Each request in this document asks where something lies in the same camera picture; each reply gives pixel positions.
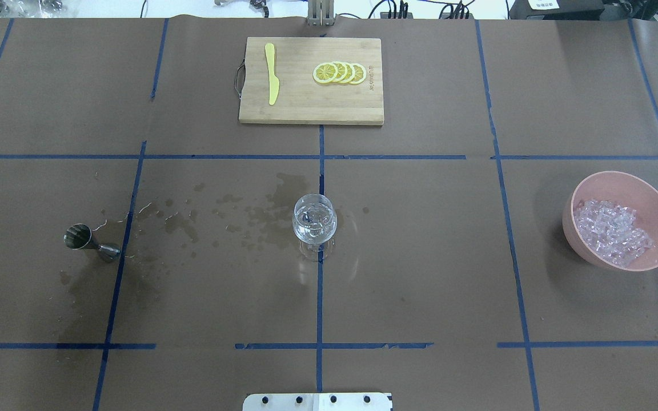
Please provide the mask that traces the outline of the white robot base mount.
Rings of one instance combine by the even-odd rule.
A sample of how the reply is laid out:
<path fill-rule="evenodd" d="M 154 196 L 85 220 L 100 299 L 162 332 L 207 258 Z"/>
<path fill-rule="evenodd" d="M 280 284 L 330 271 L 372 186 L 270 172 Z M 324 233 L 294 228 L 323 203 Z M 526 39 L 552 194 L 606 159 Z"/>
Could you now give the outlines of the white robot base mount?
<path fill-rule="evenodd" d="M 243 410 L 393 410 L 390 393 L 254 393 L 246 396 Z"/>

